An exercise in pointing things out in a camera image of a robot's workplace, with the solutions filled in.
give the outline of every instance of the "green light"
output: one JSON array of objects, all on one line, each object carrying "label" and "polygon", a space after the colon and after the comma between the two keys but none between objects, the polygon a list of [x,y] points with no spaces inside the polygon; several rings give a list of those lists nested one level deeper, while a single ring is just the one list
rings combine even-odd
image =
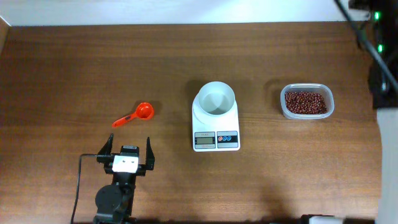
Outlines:
[{"label": "green light", "polygon": [[384,46],[381,45],[381,44],[379,44],[378,47],[377,47],[377,51],[378,51],[379,53],[381,53],[381,52],[383,52],[383,50],[384,50]]},{"label": "green light", "polygon": [[378,21],[380,19],[380,12],[375,12],[374,13],[374,20]]}]

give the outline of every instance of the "scale display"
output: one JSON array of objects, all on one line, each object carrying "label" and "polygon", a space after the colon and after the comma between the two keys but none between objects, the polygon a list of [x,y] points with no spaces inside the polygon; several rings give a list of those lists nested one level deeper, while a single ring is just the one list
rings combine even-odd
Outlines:
[{"label": "scale display", "polygon": [[237,131],[217,131],[195,133],[195,149],[237,148]]}]

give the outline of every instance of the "red measuring scoop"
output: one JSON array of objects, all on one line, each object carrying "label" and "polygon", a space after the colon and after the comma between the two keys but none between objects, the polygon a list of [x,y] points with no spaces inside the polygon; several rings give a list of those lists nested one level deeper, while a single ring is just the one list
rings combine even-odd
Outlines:
[{"label": "red measuring scoop", "polygon": [[119,126],[122,126],[134,118],[149,120],[149,119],[152,119],[154,114],[155,114],[155,110],[150,103],[140,103],[137,106],[136,112],[115,121],[112,124],[112,127],[117,128]]}]

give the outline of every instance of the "scoop handle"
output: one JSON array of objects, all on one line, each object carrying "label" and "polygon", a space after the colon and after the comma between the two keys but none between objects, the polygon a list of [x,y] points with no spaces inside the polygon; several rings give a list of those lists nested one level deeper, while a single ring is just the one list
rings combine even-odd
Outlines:
[{"label": "scoop handle", "polygon": [[120,126],[126,124],[127,122],[131,121],[132,119],[134,119],[134,118],[136,118],[136,117],[137,117],[137,114],[136,114],[136,113],[127,115],[127,116],[125,116],[125,117],[123,117],[123,118],[120,118],[119,120],[115,121],[115,122],[112,124],[112,127],[113,127],[113,128],[120,127]]}]

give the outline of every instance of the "digital kitchen scale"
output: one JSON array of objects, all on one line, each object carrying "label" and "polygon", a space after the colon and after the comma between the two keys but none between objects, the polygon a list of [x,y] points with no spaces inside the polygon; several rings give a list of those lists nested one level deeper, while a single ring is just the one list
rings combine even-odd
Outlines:
[{"label": "digital kitchen scale", "polygon": [[210,82],[200,89],[192,103],[192,139],[196,152],[240,149],[238,105],[227,84]]}]

